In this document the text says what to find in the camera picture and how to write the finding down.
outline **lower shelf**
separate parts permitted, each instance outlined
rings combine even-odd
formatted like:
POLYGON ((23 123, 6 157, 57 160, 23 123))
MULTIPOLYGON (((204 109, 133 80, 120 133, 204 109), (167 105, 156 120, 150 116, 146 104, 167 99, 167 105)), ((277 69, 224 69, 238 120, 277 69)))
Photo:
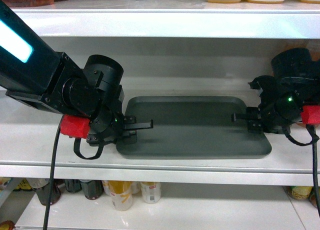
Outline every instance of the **lower shelf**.
MULTIPOLYGON (((106 194, 87 200, 82 192, 64 192, 51 206, 49 229, 314 230, 319 227, 318 221, 304 227, 306 224, 281 186, 163 183, 161 188, 158 203, 147 204, 138 193, 127 211, 114 210, 106 194)), ((35 195, 16 229, 41 229, 44 214, 45 207, 35 195)), ((316 218, 317 211, 311 206, 309 216, 313 215, 316 218)))

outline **white can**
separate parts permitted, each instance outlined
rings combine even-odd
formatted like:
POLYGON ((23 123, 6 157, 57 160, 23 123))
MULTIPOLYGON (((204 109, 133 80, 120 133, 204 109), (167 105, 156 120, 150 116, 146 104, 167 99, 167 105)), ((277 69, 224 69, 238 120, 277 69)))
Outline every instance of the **white can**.
POLYGON ((104 192, 105 192, 108 196, 110 196, 110 189, 109 189, 108 181, 107 181, 107 180, 102 180, 102 186, 103 186, 104 192))
POLYGON ((140 188, 140 182, 138 182, 138 181, 133 181, 133 182, 131 183, 131 191, 132 191, 132 194, 137 194, 137 193, 140 192, 140 190, 141 190, 141 188, 140 188))

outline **upper shelf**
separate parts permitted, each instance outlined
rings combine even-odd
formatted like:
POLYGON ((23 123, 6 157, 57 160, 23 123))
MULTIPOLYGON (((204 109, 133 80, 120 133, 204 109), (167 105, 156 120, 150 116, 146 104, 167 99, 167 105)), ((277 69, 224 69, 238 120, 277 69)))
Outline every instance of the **upper shelf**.
POLYGON ((69 0, 15 8, 42 37, 320 39, 319 4, 69 0))

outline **black cable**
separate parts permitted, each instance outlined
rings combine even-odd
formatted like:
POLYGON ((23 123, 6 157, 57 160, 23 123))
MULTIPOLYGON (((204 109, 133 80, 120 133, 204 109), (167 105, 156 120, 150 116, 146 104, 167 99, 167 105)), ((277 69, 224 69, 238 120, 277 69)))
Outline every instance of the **black cable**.
MULTIPOLYGON (((316 135, 316 128, 314 125, 306 125, 306 129, 310 135, 316 135)), ((313 178, 313 191, 315 196, 316 206, 320 217, 320 196, 319 196, 319 183, 318 183, 318 152, 317 143, 312 144, 312 178, 313 178)))
POLYGON ((62 123, 63 119, 64 119, 64 116, 62 116, 62 118, 60 120, 60 123, 58 125, 58 129, 56 130, 54 144, 53 144, 51 167, 50 167, 49 195, 48 195, 48 199, 46 201, 46 206, 45 206, 45 214, 44 214, 44 220, 43 220, 43 230, 47 230, 47 228, 48 228, 51 196, 52 196, 52 191, 53 191, 53 188, 54 188, 54 175, 55 175, 57 148, 58 148, 58 142, 59 142, 59 136, 60 136, 60 127, 61 127, 61 123, 62 123))

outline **black strap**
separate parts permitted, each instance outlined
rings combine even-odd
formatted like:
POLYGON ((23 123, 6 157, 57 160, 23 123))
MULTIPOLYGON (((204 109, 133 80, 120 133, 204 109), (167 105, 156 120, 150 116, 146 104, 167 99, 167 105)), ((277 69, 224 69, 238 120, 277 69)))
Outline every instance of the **black strap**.
POLYGON ((100 158, 102 151, 104 150, 104 146, 105 146, 105 144, 103 142, 101 142, 99 144, 98 151, 96 152, 96 154, 94 156, 85 157, 80 153, 80 143, 81 143, 81 138, 76 138, 74 140, 73 151, 74 151, 75 155, 77 155, 79 158, 85 159, 85 160, 94 160, 94 159, 100 158))
POLYGON ((312 140, 311 142, 308 142, 308 143, 302 143, 302 142, 298 142, 297 140, 295 140, 289 133, 288 131, 288 128, 287 127, 282 127, 282 131, 284 133, 284 135, 286 136, 286 138, 292 142, 293 144, 295 145, 298 145, 298 146, 301 146, 301 147, 305 147, 305 146, 309 146, 309 145, 312 145, 312 144, 315 144, 318 140, 319 140, 319 137, 312 131, 311 127, 312 125, 306 125, 305 126, 307 131, 309 132, 312 140))

